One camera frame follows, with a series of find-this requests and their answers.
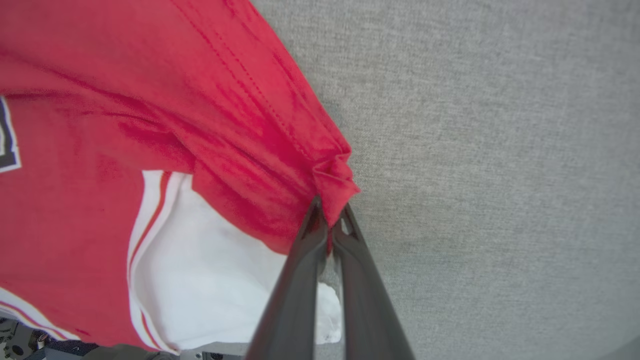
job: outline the gray carpet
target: gray carpet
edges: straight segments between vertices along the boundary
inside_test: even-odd
[[[640,335],[639,1],[254,4],[353,146],[417,359],[614,359]]]

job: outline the stitching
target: stitching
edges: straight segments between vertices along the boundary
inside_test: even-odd
[[[196,24],[191,20],[191,18],[189,18],[184,11],[182,10],[182,8],[180,8],[179,6],[177,6],[175,4],[174,0],[171,0],[173,5],[178,9],[178,11],[180,11],[180,13],[183,14],[183,16],[185,16],[185,18],[187,19],[187,21],[189,21],[189,23],[191,24],[191,26],[193,27],[193,29],[195,29],[195,31],[197,31],[200,36],[207,42],[207,44],[209,44],[209,47],[213,50],[213,52],[216,54],[216,56],[218,57],[218,59],[220,59],[220,62],[222,62],[222,64],[225,66],[225,68],[227,68],[227,71],[229,71],[229,74],[231,74],[231,77],[236,81],[236,83],[243,89],[244,93],[247,95],[247,97],[251,98],[249,91],[247,91],[246,87],[240,82],[240,80],[238,80],[238,78],[236,77],[236,75],[231,71],[231,68],[229,67],[228,63],[225,62],[222,59],[222,56],[220,55],[220,52],[218,50],[215,49],[215,47],[213,46],[213,44],[211,43],[211,41],[209,40],[209,38],[204,34],[204,32],[202,32],[202,30],[200,30]],[[264,94],[262,93],[262,90],[258,87],[258,85],[255,83],[255,81],[253,80],[253,78],[251,77],[251,75],[249,75],[249,72],[247,71],[246,67],[244,67],[244,65],[242,64],[242,62],[240,61],[240,59],[231,51],[231,49],[229,49],[229,46],[227,46],[227,43],[222,39],[222,36],[214,29],[213,30],[215,32],[215,34],[218,36],[219,40],[222,42],[222,44],[224,45],[224,47],[227,49],[227,51],[229,52],[229,54],[236,60],[236,62],[238,62],[238,64],[240,65],[240,67],[242,68],[242,70],[244,71],[245,75],[249,78],[249,80],[252,82],[253,86],[255,87],[255,89],[258,91],[258,94],[260,94],[260,96],[262,97],[262,99],[264,100],[264,102],[267,104],[267,107],[271,110],[272,114],[274,115],[274,117],[276,118],[277,122],[280,125],[280,129],[282,130],[283,133],[285,133],[285,135],[289,138],[289,140],[292,142],[294,148],[300,152],[305,159],[307,160],[311,160],[309,158],[309,155],[300,147],[300,145],[298,144],[298,142],[296,141],[296,139],[293,137],[293,135],[291,134],[290,131],[287,130],[284,122],[282,121],[282,118],[280,118],[280,116],[278,115],[278,113],[276,113],[275,109],[272,107],[271,103],[266,99],[266,97],[264,96]]]

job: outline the wrinkled fabric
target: wrinkled fabric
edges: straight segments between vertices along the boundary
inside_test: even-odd
[[[3,1],[0,94],[46,102],[128,167],[193,174],[279,253],[316,194],[333,224],[358,192],[347,141],[245,0]]]

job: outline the white fabric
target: white fabric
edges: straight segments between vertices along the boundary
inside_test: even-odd
[[[185,176],[172,211],[133,276],[153,326],[170,346],[243,342],[253,332],[285,261],[242,233],[191,189]],[[335,290],[318,287],[316,342],[337,342],[342,313]]]
[[[175,347],[170,347],[154,326],[153,316],[148,313],[146,304],[153,303],[157,295],[150,291],[150,284],[141,277],[129,277],[130,273],[136,274],[137,267],[143,254],[154,244],[157,235],[167,223],[167,219],[173,213],[174,202],[180,193],[182,180],[185,174],[177,172],[164,172],[162,170],[143,171],[145,180],[145,192],[140,205],[140,212],[129,241],[127,255],[127,281],[129,282],[129,311],[131,323],[136,329],[140,340],[148,347],[158,348],[173,354],[177,354]]]

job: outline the white stripe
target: white stripe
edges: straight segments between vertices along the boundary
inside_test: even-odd
[[[6,171],[15,170],[17,168],[22,167],[22,163],[20,162],[20,153],[18,151],[18,138],[15,136],[15,131],[13,130],[13,124],[11,123],[11,113],[9,112],[9,105],[6,103],[6,99],[4,98],[4,96],[0,96],[0,102],[2,102],[2,107],[4,109],[4,119],[6,121],[6,125],[9,127],[9,135],[13,139],[13,145],[12,145],[11,151],[15,155],[14,165],[0,168],[0,172],[6,172]],[[0,138],[0,140],[2,140],[0,142],[2,144],[0,151],[4,152],[4,141],[6,139],[4,138],[4,134],[2,134],[2,131],[0,131],[0,135],[2,135],[2,138]]]
[[[0,305],[0,309],[2,309],[3,311],[6,311],[7,313],[12,314],[16,318],[18,318],[20,321],[22,321],[22,323],[24,323],[25,325],[46,331],[49,335],[53,336],[54,338],[58,338],[59,340],[80,340],[80,338],[78,338],[75,334],[72,334],[71,332],[68,332],[64,329],[61,329],[53,325],[49,321],[49,319],[47,319],[47,317],[44,316],[38,309],[36,309],[33,305],[29,304],[25,300],[21,299],[17,295],[13,294],[12,292],[0,288],[0,300],[17,309],[20,309],[20,311],[22,311],[25,315],[33,319],[34,322],[36,322],[36,323],[33,323],[29,321],[29,319],[25,318],[19,312],[14,311],[10,307]],[[60,339],[60,337],[56,335],[55,332],[52,332],[51,330],[57,331],[65,338]]]
[[[153,214],[156,212],[156,209],[159,205],[160,201],[160,184],[162,179],[163,171],[143,171],[143,177],[145,180],[145,193],[143,195],[142,205],[140,206],[140,212],[138,213],[138,218],[134,223],[134,229],[131,234],[131,238],[129,241],[129,253],[127,256],[127,280],[129,282],[129,308],[131,311],[131,323],[133,324],[136,332],[140,336],[140,339],[149,347],[155,348],[152,340],[149,338],[149,335],[153,336],[153,339],[156,343],[161,347],[160,350],[164,350],[167,352],[171,352],[173,354],[178,354],[174,349],[172,349],[169,345],[167,345],[162,337],[160,337],[152,318],[149,316],[148,312],[145,310],[143,302],[140,300],[140,296],[138,294],[144,289],[140,289],[141,286],[136,285],[136,268],[140,263],[140,259],[142,255],[144,255],[145,251],[149,248],[149,245],[153,242],[153,239],[156,237],[166,219],[169,217],[171,210],[173,208],[173,203],[175,202],[176,196],[180,189],[180,183],[184,179],[184,174],[180,173],[172,173],[169,177],[169,181],[166,187],[166,193],[164,196],[164,206],[158,214],[156,221],[153,223],[149,232],[145,236],[144,239],[140,240],[140,236],[144,233],[144,230],[147,227],[147,224],[151,221]],[[140,247],[133,257],[133,251],[136,248],[139,241],[142,241]],[[142,314],[145,315],[145,319],[147,320],[147,328],[149,329],[150,334],[147,334],[145,330],[144,324],[142,322]]]

